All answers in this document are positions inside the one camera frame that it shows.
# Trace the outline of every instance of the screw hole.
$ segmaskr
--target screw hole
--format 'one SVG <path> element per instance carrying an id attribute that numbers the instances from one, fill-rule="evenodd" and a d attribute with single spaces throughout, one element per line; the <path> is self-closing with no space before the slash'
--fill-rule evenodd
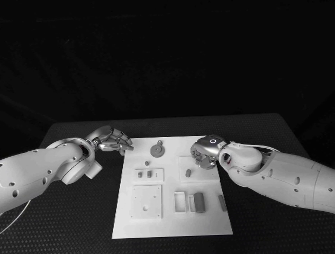
<path id="1" fill-rule="evenodd" d="M 18 197 L 18 196 L 19 196 L 19 190 L 18 190 L 18 189 L 13 191 L 12 196 L 13 196 L 13 197 Z"/>

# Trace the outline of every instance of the black curtain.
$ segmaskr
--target black curtain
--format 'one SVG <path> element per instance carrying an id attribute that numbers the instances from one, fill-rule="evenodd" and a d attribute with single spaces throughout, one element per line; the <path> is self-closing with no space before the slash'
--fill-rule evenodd
<path id="1" fill-rule="evenodd" d="M 0 158 L 38 147 L 55 122 L 269 112 L 318 154 L 306 133 L 335 105 L 335 5 L 29 7 L 0 12 Z"/>

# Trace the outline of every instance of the black table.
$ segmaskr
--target black table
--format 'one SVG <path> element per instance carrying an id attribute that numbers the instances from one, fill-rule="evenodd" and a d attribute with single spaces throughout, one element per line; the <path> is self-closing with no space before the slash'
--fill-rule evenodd
<path id="1" fill-rule="evenodd" d="M 133 138 L 217 134 L 309 157 L 277 114 L 179 117 L 55 124 L 42 148 L 64 138 L 84 138 L 111 125 Z M 103 170 L 91 180 L 51 184 L 0 236 L 0 253 L 335 253 L 335 215 L 295 208 L 237 186 L 218 167 L 234 235 L 111 239 L 123 157 L 97 152 Z M 0 229 L 23 206 L 3 215 Z"/>

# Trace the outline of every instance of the white board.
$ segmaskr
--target white board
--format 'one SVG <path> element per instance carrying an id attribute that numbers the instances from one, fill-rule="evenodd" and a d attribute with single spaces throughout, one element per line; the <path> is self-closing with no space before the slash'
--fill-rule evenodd
<path id="1" fill-rule="evenodd" d="M 194 163 L 192 158 L 189 162 L 191 146 L 202 137 L 204 136 L 132 139 L 135 150 L 126 151 L 124 156 L 113 239 L 233 234 L 228 213 L 223 211 L 218 199 L 218 196 L 223 195 L 220 181 L 215 180 L 215 182 L 211 182 L 211 179 L 207 182 L 202 179 L 202 182 L 187 183 L 181 180 L 179 165 L 182 163 L 179 163 L 179 157 L 187 157 L 184 159 L 187 160 L 185 162 Z M 162 157 L 155 158 L 150 155 L 150 147 L 158 144 L 159 140 L 163 142 L 165 154 Z M 145 172 L 148 169 L 163 169 L 163 181 L 136 181 L 137 171 L 143 170 Z M 153 197 L 149 195 L 145 201 L 135 203 L 133 198 L 136 199 L 136 196 L 133 196 L 133 188 L 136 186 L 161 186 L 161 218 L 153 219 L 149 217 L 148 219 L 136 219 L 132 217 L 133 214 L 136 214 L 136 210 L 139 210 L 139 213 L 148 213 L 148 211 L 143 210 L 145 205 L 142 205 L 142 203 L 149 202 L 149 198 Z M 185 192 L 187 213 L 175 213 L 175 193 L 178 192 Z M 188 196 L 198 192 L 204 194 L 205 213 L 189 212 Z"/>

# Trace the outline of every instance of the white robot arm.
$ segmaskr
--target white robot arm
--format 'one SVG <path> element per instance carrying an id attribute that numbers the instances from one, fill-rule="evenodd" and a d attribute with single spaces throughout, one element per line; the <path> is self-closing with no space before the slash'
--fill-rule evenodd
<path id="1" fill-rule="evenodd" d="M 93 179 L 103 169 L 96 161 L 98 149 L 124 155 L 126 150 L 133 150 L 132 140 L 104 126 L 85 139 L 59 140 L 46 149 L 0 160 L 0 213 L 39 196 L 54 181 L 71 184 L 83 175 Z"/>
<path id="2" fill-rule="evenodd" d="M 227 144 L 217 135 L 201 138 L 191 153 L 204 169 L 214 168 L 218 161 L 241 187 L 286 205 L 335 214 L 335 170 L 329 167 L 266 146 Z"/>

